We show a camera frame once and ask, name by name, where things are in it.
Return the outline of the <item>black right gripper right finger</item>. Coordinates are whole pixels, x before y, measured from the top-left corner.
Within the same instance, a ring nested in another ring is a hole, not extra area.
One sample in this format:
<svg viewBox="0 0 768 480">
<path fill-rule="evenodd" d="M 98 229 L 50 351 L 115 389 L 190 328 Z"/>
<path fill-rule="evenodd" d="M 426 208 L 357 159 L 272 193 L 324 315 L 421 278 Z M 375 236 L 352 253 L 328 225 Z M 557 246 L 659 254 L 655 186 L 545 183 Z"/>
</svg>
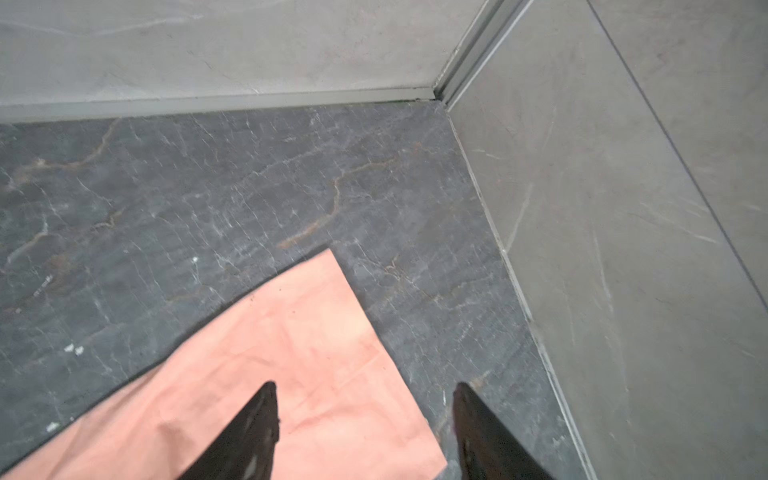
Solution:
<svg viewBox="0 0 768 480">
<path fill-rule="evenodd" d="M 454 390 L 452 413 L 463 480 L 553 479 L 466 382 Z"/>
</svg>

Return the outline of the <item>salmon pink printed t-shirt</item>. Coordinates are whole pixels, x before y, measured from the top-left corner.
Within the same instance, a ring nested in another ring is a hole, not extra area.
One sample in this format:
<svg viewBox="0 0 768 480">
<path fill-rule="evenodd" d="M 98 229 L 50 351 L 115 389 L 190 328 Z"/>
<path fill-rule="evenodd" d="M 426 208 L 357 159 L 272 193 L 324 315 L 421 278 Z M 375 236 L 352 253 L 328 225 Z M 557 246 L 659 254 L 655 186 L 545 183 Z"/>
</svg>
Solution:
<svg viewBox="0 0 768 480">
<path fill-rule="evenodd" d="M 267 382 L 276 479 L 433 479 L 445 456 L 334 254 L 247 294 L 11 479 L 176 479 Z"/>
</svg>

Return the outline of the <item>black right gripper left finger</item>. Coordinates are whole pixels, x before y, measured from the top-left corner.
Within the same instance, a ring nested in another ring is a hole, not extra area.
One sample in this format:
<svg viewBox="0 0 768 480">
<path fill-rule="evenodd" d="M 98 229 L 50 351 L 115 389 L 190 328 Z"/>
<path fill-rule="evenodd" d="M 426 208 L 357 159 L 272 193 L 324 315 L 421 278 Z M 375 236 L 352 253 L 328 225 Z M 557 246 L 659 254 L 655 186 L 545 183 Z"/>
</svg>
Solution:
<svg viewBox="0 0 768 480">
<path fill-rule="evenodd" d="M 268 480 L 280 438 L 277 386 L 265 382 L 181 480 Z"/>
</svg>

